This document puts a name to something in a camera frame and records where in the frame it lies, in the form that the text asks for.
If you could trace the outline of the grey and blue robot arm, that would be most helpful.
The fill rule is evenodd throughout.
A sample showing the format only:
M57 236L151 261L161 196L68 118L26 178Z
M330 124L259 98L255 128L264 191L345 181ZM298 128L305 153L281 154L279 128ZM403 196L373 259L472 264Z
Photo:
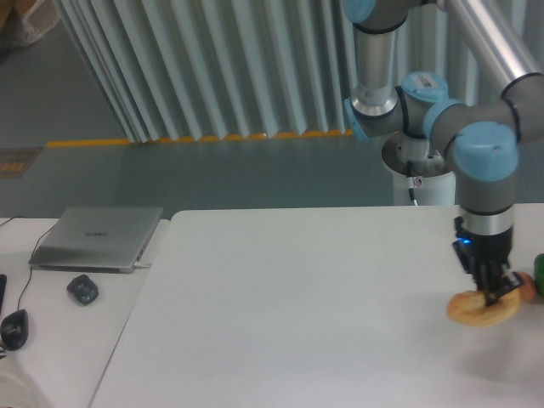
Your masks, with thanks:
M451 99L441 78L411 73L393 81L397 30L416 1L346 1L354 28L357 84L345 116L360 139L400 132L436 152L456 175L461 208L453 247L487 306L521 286L508 256L513 241L518 146L543 135L543 72L494 1L439 1L500 98L489 105Z

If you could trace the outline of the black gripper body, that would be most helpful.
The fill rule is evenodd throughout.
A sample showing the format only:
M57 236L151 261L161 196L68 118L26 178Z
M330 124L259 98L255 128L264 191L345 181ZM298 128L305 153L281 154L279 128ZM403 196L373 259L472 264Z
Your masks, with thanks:
M513 247L513 226L499 234L476 234L463 226L463 217L454 218L456 239L453 249L464 271L478 275L482 267L492 275L502 275L509 267L508 257Z

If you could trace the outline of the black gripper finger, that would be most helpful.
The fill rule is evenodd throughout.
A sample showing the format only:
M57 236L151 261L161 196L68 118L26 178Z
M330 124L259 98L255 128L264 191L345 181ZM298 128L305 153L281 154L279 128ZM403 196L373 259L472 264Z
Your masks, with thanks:
M512 270L509 261L504 263L488 262L484 264L484 297L485 305L490 307L499 300L520 288L523 281L519 274Z
M473 280L477 290L481 291L486 298L490 298L492 295L492 270L490 262L477 262L473 272Z

